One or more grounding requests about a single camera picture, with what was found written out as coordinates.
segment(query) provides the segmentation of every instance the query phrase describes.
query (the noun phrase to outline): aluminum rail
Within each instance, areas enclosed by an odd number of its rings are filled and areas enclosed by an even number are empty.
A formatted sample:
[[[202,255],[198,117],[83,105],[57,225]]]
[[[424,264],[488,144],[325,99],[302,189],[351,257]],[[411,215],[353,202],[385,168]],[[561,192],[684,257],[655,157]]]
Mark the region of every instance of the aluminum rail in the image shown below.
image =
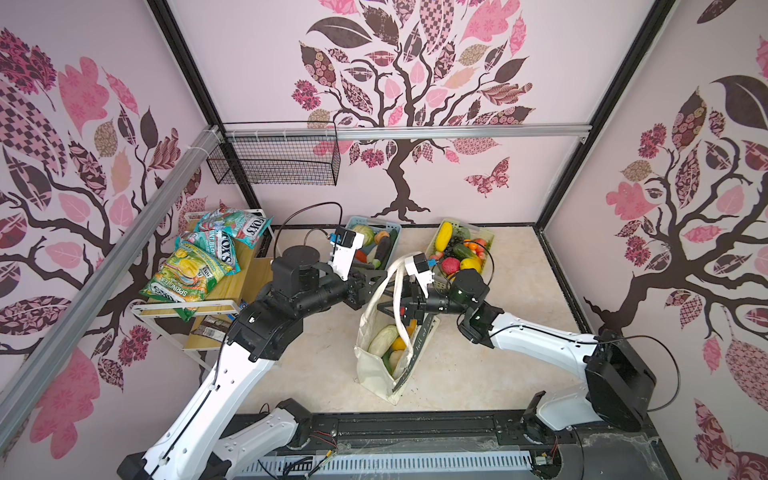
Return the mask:
[[[306,137],[327,134],[328,128],[235,128],[225,124],[227,137]],[[589,124],[526,124],[526,125],[462,125],[457,127],[366,127],[337,128],[339,140],[389,140],[398,138],[483,138],[483,137],[586,137]]]
[[[85,330],[125,277],[128,266],[136,260],[194,172],[219,144],[217,132],[216,127],[208,126],[197,136],[165,178],[160,190],[155,192],[101,266],[75,295],[64,315],[0,394],[0,449],[21,427],[40,396],[69,360]]]

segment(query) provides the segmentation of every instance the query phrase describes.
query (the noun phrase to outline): marble floor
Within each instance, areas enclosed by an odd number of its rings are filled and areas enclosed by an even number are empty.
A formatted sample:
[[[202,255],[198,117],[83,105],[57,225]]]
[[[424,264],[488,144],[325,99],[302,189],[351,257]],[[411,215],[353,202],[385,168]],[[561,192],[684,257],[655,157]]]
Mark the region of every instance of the marble floor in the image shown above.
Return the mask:
[[[498,263],[487,301],[536,323],[578,331],[533,229],[493,231],[492,253]],[[306,232],[284,230],[278,247],[300,245]],[[434,233],[433,228],[404,228],[396,256],[423,250]],[[327,260],[329,244],[321,233],[312,232],[307,244]],[[455,316],[442,316],[393,406],[355,381],[353,349],[361,313],[340,304],[306,318],[304,334],[290,344],[238,412],[256,413],[265,402],[274,407],[291,397],[311,412],[524,409],[536,392],[576,383],[569,373],[540,360],[473,345],[456,329]]]

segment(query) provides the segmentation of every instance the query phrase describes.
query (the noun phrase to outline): pink wall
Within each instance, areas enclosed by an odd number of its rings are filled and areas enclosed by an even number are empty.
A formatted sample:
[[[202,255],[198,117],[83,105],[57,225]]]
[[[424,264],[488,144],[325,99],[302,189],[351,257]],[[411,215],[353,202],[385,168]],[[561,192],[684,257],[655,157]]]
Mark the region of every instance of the pink wall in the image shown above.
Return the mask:
[[[765,478],[768,4],[709,4],[680,3],[547,235],[595,328],[680,363],[651,418],[681,476]],[[658,406],[670,359],[631,342]]]
[[[0,28],[3,388],[205,122],[141,0],[23,2]],[[3,478],[113,478],[170,425],[199,367],[126,309],[182,213],[220,200],[243,206],[204,167],[3,452]]]
[[[517,110],[506,117],[526,124],[587,123],[651,3],[194,0],[174,2],[174,8],[225,121],[314,115],[334,118],[340,127],[387,127],[422,124],[422,109],[425,125],[474,124],[483,114],[510,108]],[[362,33],[349,36],[343,32],[351,30],[337,24]],[[399,45],[406,51],[414,45],[409,37],[425,47],[423,61],[396,59]],[[502,56],[486,74],[485,60],[497,48]],[[514,65],[517,73],[504,75]],[[439,74],[430,77],[435,66]],[[316,68],[332,71],[321,81]],[[402,222],[449,216],[529,222],[541,211],[574,138],[474,142],[398,141],[390,157],[387,140],[346,142],[336,187],[254,188],[277,223],[321,200],[339,201],[347,215],[382,214]],[[419,151],[429,155],[414,155]],[[330,208],[313,210],[295,221],[327,223],[335,215]]]

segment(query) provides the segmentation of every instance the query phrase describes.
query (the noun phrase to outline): black wire basket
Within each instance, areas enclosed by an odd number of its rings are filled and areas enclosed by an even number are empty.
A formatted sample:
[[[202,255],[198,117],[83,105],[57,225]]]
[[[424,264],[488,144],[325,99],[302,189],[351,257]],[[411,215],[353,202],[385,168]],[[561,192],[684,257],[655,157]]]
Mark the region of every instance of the black wire basket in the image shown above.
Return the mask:
[[[252,130],[227,134],[227,142],[219,144],[208,157],[208,167],[218,184],[237,183],[229,161],[239,161],[251,184],[336,185],[341,155],[333,122],[263,121],[247,125]]]

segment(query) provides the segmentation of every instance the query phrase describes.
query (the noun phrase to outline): snack bag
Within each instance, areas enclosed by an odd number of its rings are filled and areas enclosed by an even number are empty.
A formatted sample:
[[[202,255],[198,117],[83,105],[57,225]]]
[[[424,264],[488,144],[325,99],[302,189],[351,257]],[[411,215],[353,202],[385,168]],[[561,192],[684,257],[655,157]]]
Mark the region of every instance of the snack bag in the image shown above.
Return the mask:
[[[166,302],[200,302],[231,270],[192,243],[182,242],[140,293]],[[197,309],[175,310],[188,321]]]
[[[235,240],[245,243],[248,248],[253,248],[270,223],[272,217],[264,218],[236,208],[221,207],[205,214],[205,217],[197,222],[194,231],[222,230]]]
[[[182,233],[176,237],[176,248],[182,242],[192,243],[197,248],[213,255],[217,259],[232,267],[227,275],[234,275],[240,271],[237,264],[234,242],[229,235],[221,230],[208,230],[205,232]]]

